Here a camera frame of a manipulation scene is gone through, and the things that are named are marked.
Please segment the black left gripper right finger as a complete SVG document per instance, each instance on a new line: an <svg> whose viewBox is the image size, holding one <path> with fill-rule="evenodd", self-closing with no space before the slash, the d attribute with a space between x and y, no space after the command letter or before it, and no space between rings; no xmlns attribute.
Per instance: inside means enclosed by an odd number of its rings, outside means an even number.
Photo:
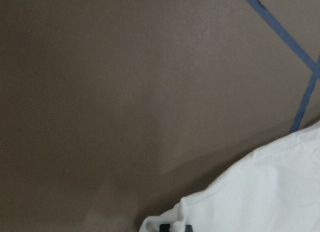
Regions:
<svg viewBox="0 0 320 232"><path fill-rule="evenodd" d="M192 227L192 225L185 225L184 232L193 232L193 227Z"/></svg>

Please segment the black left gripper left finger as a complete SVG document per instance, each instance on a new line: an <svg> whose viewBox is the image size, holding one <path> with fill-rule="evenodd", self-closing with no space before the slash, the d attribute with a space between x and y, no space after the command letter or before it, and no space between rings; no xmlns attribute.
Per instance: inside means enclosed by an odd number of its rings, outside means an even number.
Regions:
<svg viewBox="0 0 320 232"><path fill-rule="evenodd" d="M170 232L171 225L170 224L160 224L159 232Z"/></svg>

